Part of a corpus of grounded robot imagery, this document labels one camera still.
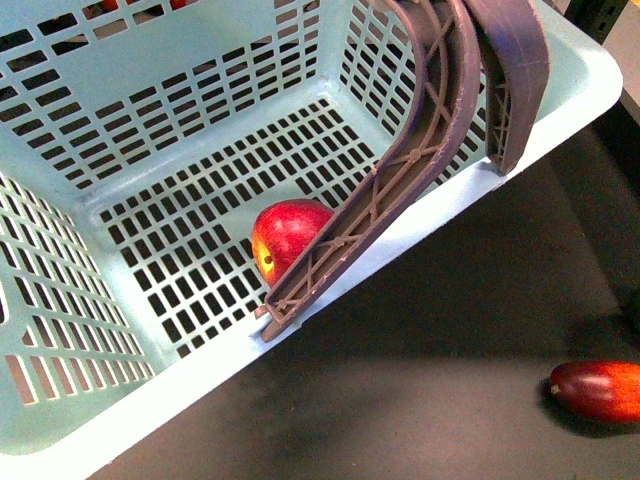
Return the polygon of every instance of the apple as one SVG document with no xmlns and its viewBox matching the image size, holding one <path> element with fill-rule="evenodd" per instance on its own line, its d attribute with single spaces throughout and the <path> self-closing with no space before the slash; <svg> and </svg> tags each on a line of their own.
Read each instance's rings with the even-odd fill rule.
<svg viewBox="0 0 640 480">
<path fill-rule="evenodd" d="M 640 422 L 640 365 L 608 360 L 569 362 L 549 379 L 568 410 L 607 423 Z"/>
<path fill-rule="evenodd" d="M 329 221 L 333 211 L 316 200 L 278 202 L 260 212 L 251 234 L 258 270 L 270 287 L 284 275 Z"/>
</svg>

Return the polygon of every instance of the basket floor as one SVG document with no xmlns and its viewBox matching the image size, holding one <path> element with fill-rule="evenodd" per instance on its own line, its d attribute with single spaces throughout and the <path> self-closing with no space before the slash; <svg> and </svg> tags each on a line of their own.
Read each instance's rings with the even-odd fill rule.
<svg viewBox="0 0 640 480">
<path fill-rule="evenodd" d="M 162 325 L 165 353 L 184 357 L 264 298 L 250 243 L 258 213 L 301 197 L 337 208 L 374 157 L 328 100 L 316 100 L 103 209 L 107 249 L 119 253 L 108 258 L 120 266 L 102 270 L 127 285 L 138 315 Z"/>
</svg>

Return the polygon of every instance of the plastic basket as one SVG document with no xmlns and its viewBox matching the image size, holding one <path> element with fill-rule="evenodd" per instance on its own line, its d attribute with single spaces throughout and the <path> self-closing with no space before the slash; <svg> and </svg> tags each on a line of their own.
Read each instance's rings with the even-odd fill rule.
<svg viewBox="0 0 640 480">
<path fill-rule="evenodd" d="M 65 467 L 71 478 L 270 348 L 253 316 L 267 293 L 251 258 L 253 220 L 287 198 L 334 208 L 347 198 L 404 125 L 412 53 L 397 18 L 366 0 L 199 0 L 176 10 L 140 0 L 110 12 L 82 0 L 9 4 L 0 18 L 0 472 L 28 476 L 24 462 L 80 455 Z M 553 77 L 541 119 L 589 84 L 571 44 L 584 40 L 567 35 L 550 34 L 551 50 L 579 81 Z M 517 173 L 486 168 L 484 101 L 425 193 L 446 195 L 440 186 L 480 164 L 493 183 L 425 217 L 420 233 L 391 239 L 397 248 L 350 270 L 324 303 Z M 122 415 L 130 428 L 108 447 L 96 432 L 122 426 Z"/>
</svg>

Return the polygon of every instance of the dark red fruit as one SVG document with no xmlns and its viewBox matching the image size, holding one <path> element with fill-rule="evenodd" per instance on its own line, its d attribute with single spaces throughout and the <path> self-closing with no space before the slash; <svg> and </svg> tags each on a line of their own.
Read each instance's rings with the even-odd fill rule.
<svg viewBox="0 0 640 480">
<path fill-rule="evenodd" d="M 640 421 L 640 365 L 594 360 L 559 365 L 549 379 L 568 410 L 608 423 Z"/>
</svg>

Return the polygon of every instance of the red fruit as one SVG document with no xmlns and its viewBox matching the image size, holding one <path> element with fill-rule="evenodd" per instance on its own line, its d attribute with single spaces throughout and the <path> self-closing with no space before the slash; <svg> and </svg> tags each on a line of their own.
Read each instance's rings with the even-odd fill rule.
<svg viewBox="0 0 640 480">
<path fill-rule="evenodd" d="M 105 10 L 113 12 L 114 10 L 118 9 L 118 2 L 116 0 L 102 0 L 102 6 L 105 8 Z"/>
<path fill-rule="evenodd" d="M 333 212 L 315 200 L 285 200 L 263 210 L 251 247 L 258 270 L 272 287 L 329 221 Z"/>
<path fill-rule="evenodd" d="M 640 365 L 618 361 L 570 362 L 556 367 L 551 393 L 568 410 L 609 423 L 640 421 Z"/>
</svg>

